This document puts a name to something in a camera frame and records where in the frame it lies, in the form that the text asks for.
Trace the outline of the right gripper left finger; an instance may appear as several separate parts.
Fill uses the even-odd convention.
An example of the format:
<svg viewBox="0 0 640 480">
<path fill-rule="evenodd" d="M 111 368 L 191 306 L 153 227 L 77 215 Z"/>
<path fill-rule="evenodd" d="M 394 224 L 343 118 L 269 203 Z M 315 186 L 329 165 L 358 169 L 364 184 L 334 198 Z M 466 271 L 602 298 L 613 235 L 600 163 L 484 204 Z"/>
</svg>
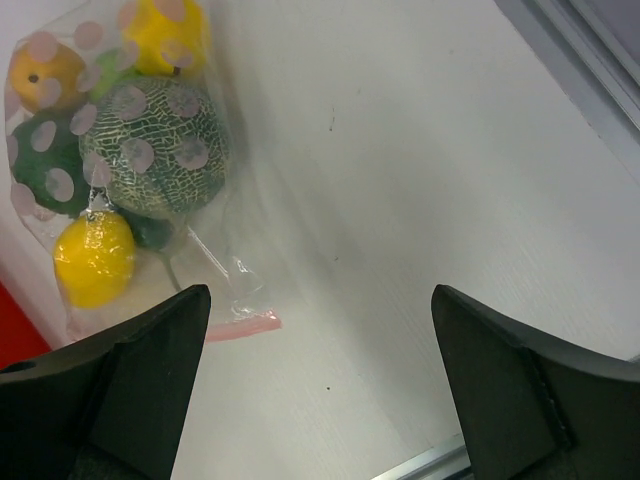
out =
<svg viewBox="0 0 640 480">
<path fill-rule="evenodd" d="M 3 368 L 2 478 L 170 478 L 210 310 L 209 289 L 193 285 Z"/>
</svg>

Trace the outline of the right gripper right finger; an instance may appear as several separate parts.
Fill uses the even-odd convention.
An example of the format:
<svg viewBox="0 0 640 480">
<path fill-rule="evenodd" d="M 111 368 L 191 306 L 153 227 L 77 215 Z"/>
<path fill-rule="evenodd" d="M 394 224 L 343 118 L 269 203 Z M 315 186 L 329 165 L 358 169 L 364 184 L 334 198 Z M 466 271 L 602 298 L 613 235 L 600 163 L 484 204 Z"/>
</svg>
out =
<svg viewBox="0 0 640 480">
<path fill-rule="evenodd" d="M 477 479 L 636 479 L 639 365 L 439 285 L 432 319 Z"/>
</svg>

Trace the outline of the yellow mango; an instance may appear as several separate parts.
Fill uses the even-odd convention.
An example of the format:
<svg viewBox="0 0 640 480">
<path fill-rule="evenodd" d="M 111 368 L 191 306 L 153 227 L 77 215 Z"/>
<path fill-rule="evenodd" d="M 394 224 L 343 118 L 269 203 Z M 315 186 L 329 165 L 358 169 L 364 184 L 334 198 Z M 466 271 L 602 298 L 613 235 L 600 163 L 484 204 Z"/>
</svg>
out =
<svg viewBox="0 0 640 480">
<path fill-rule="evenodd" d="M 102 307 L 128 287 L 136 245 L 123 216 L 89 212 L 61 233 L 53 251 L 54 270 L 69 303 L 81 309 Z"/>
</svg>

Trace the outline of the dark green cucumber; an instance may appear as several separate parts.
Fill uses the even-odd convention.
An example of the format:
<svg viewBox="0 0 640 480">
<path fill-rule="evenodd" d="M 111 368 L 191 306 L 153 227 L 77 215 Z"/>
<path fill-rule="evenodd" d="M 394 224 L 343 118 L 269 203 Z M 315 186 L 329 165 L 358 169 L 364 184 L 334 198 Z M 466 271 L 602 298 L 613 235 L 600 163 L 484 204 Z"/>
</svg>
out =
<svg viewBox="0 0 640 480">
<path fill-rule="evenodd" d="M 134 240 L 140 248 L 159 251 L 170 242 L 174 228 L 170 221 L 141 216 L 119 208 L 117 212 L 127 221 Z"/>
</svg>

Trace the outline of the green avocado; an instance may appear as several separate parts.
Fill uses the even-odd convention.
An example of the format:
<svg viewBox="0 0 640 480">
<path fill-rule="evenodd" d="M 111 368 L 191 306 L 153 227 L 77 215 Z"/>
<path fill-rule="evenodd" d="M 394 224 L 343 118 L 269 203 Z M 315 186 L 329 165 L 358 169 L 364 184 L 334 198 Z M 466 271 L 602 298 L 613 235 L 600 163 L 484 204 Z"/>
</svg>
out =
<svg viewBox="0 0 640 480">
<path fill-rule="evenodd" d="M 35 202 L 52 212 L 78 217 L 88 206 L 90 186 L 84 178 L 78 137 L 70 119 L 39 112 L 7 137 L 14 180 L 27 186 Z"/>
</svg>

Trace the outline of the netted green melon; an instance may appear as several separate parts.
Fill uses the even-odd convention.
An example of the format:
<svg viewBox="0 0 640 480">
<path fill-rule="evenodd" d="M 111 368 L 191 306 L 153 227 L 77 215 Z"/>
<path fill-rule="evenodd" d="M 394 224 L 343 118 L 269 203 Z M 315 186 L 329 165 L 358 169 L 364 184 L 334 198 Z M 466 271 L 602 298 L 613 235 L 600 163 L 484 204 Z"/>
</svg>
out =
<svg viewBox="0 0 640 480">
<path fill-rule="evenodd" d="M 114 85 L 79 149 L 87 165 L 107 166 L 112 203 L 155 219 L 210 203 L 225 184 L 230 157 L 216 102 L 202 88 L 162 76 Z"/>
</svg>

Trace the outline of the clear zip top bag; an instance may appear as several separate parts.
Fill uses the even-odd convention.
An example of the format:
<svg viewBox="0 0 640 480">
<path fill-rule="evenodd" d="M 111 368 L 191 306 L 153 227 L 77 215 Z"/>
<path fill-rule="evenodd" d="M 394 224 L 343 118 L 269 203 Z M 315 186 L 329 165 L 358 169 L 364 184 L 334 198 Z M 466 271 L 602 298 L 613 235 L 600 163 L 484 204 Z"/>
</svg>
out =
<svg viewBox="0 0 640 480">
<path fill-rule="evenodd" d="M 77 341 L 193 285 L 206 338 L 279 329 L 246 262 L 250 214 L 207 1 L 86 1 L 5 74 L 10 200 L 51 259 Z"/>
</svg>

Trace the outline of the orange fruit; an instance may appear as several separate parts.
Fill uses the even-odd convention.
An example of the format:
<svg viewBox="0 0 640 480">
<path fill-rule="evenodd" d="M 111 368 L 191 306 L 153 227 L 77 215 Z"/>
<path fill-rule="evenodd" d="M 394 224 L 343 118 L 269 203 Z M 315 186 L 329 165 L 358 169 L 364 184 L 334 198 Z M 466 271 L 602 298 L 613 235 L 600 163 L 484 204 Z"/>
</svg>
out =
<svg viewBox="0 0 640 480">
<path fill-rule="evenodd" d="M 85 61 L 65 45 L 48 62 L 34 60 L 24 45 L 12 55 L 8 79 L 29 112 L 68 111 L 86 101 L 87 94 L 77 89 L 85 68 Z"/>
</svg>

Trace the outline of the green apple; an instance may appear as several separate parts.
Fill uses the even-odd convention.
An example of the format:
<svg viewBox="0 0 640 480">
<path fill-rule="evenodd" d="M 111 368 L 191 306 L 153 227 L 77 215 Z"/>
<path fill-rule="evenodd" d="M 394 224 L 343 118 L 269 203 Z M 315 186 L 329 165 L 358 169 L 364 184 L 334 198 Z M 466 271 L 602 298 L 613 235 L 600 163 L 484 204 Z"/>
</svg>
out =
<svg viewBox="0 0 640 480">
<path fill-rule="evenodd" d="M 120 50 L 115 48 L 97 57 L 96 64 L 101 68 L 101 76 L 89 92 L 89 98 L 92 102 L 98 102 L 116 83 L 135 78 L 138 75 L 134 67 L 129 67 L 125 70 L 116 70 L 119 55 Z"/>
</svg>

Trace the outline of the yellow pear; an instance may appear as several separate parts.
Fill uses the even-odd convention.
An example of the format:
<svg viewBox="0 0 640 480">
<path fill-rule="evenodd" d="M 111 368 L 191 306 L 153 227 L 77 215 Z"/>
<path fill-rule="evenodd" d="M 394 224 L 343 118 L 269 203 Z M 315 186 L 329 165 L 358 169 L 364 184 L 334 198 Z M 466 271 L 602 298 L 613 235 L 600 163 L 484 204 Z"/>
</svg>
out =
<svg viewBox="0 0 640 480">
<path fill-rule="evenodd" d="M 207 60 L 209 20 L 198 1 L 135 1 L 123 38 L 138 48 L 144 75 L 197 77 Z"/>
</svg>

